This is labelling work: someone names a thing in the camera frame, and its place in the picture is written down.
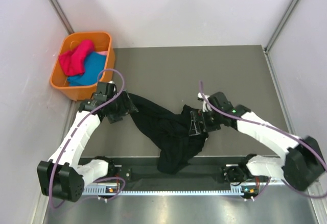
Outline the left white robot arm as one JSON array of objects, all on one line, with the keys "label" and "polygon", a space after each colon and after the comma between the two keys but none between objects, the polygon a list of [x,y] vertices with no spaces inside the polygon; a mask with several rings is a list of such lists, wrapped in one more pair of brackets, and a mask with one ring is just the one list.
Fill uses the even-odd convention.
[{"label": "left white robot arm", "polygon": [[103,119],[115,123],[137,111],[125,89],[118,90],[113,81],[99,82],[91,98],[80,103],[75,120],[60,146],[48,160],[38,164],[41,193],[76,202],[88,185],[99,179],[113,180],[118,170],[112,160],[96,156],[89,163],[80,165],[81,155]]}]

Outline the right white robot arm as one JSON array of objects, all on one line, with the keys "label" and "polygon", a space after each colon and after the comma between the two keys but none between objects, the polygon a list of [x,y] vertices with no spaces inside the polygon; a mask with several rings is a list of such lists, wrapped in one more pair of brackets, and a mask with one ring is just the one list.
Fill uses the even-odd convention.
[{"label": "right white robot arm", "polygon": [[197,136],[230,127],[276,153],[276,157],[249,154],[232,169],[224,169],[228,180],[250,181],[255,177],[276,178],[297,191],[305,191],[326,172],[317,141],[300,138],[273,126],[243,105],[233,106],[222,92],[198,93],[201,109],[191,111],[189,134]]}]

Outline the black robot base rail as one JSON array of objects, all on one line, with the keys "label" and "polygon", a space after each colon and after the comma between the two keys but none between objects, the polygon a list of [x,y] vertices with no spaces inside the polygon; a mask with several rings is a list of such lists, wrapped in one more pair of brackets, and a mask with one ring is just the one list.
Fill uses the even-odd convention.
[{"label": "black robot base rail", "polygon": [[110,176],[126,181],[130,191],[200,191],[226,190],[229,182],[223,169],[238,165],[242,156],[201,156],[189,160],[177,173],[162,173],[157,169],[158,157],[107,157]]}]

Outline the black t shirt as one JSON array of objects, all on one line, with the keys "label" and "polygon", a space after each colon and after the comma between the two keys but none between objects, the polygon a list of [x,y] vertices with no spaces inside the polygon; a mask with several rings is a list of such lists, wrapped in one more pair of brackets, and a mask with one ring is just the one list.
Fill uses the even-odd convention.
[{"label": "black t shirt", "polygon": [[202,151],[208,133],[189,134],[192,107],[184,105],[180,114],[174,114],[146,98],[129,96],[138,109],[131,114],[133,122],[160,149],[158,171],[176,174]]}]

